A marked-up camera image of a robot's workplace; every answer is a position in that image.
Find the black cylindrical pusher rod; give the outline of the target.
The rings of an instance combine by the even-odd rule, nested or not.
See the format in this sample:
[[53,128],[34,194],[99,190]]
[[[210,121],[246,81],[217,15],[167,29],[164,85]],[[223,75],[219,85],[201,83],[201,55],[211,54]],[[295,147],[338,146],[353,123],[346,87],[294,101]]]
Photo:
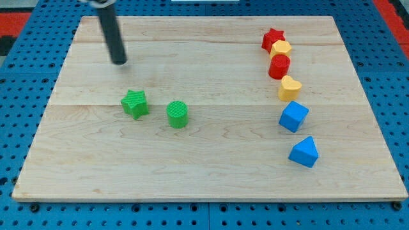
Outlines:
[[127,55],[121,37],[114,2],[98,2],[96,8],[111,62],[123,65],[127,62]]

